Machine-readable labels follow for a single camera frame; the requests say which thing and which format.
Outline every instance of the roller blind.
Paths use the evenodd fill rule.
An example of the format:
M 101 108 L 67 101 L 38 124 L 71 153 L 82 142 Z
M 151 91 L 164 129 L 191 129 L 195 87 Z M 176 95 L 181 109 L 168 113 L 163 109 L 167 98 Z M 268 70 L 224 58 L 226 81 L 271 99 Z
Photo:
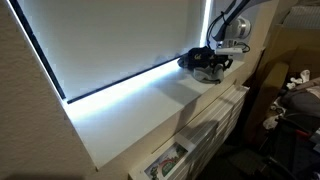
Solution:
M 199 46 L 204 0 L 16 1 L 67 100 Z

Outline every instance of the window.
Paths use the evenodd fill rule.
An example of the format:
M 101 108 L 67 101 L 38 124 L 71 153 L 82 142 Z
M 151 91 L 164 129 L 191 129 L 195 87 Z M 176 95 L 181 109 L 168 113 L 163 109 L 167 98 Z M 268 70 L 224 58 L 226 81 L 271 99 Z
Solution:
M 211 8 L 211 0 L 9 2 L 68 103 L 199 46 Z

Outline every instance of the window sill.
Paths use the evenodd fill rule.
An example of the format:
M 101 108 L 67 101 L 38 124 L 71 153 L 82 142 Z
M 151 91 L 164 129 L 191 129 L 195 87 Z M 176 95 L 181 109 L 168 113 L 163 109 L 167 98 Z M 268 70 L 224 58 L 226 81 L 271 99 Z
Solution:
M 234 61 L 232 67 L 225 71 L 225 77 L 243 64 Z M 176 67 L 169 74 L 148 82 L 111 104 L 108 99 L 100 99 L 101 106 L 94 111 L 86 112 L 86 109 L 79 108 L 71 110 L 70 105 L 65 105 L 73 126 L 97 168 L 215 86 L 197 82 L 190 73 Z M 88 108 L 95 105 L 86 104 Z

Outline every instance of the wall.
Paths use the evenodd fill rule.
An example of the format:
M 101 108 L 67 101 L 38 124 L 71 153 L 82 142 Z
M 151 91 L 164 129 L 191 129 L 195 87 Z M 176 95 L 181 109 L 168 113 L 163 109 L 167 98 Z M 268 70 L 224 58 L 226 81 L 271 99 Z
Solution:
M 96 172 L 4 1 L 0 1 L 0 179 L 126 179 L 153 152 L 233 83 L 254 71 L 278 1 L 260 8 L 245 66 Z

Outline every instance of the white window sill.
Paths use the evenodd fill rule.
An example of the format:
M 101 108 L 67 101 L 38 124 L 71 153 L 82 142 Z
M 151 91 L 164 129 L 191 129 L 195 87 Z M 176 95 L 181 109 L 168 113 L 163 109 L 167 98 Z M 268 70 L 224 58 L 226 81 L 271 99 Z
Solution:
M 243 64 L 234 61 L 225 72 L 225 77 Z M 82 105 L 65 105 L 72 124 L 97 168 L 215 86 L 197 82 L 178 65 L 174 68 L 156 81 L 132 87 L 137 89 L 131 91 L 131 88 L 130 93 L 126 91 L 129 95 L 120 98 L 105 96 L 98 98 L 99 102 L 82 101 Z

